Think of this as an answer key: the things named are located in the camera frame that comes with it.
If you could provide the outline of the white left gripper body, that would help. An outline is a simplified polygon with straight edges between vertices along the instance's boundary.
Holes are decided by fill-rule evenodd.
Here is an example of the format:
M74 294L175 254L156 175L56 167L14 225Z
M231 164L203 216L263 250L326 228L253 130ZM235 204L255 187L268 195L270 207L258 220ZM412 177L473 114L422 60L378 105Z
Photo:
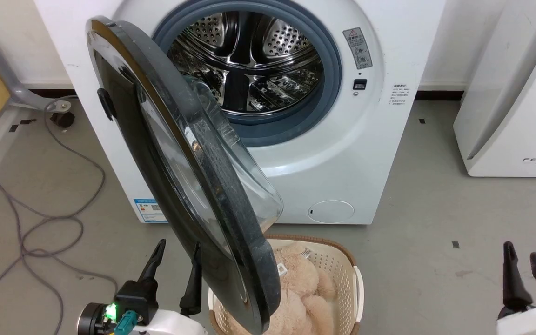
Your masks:
M208 335L195 320L174 310L158 310L147 326L135 326L134 335Z

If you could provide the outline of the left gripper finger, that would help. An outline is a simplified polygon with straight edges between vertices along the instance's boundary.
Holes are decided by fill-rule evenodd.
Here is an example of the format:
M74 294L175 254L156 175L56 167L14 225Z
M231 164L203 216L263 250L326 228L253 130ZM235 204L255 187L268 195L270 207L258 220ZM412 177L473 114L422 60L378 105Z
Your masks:
M191 317L201 312L202 308L202 261L201 245L197 242L191 259L192 268L186 291L181 297L179 307L180 314Z
M157 268L161 265L166 247L166 240L161 239L137 280L127 280L115 295L118 313L133 310L136 313L155 313L158 310L155 279Z

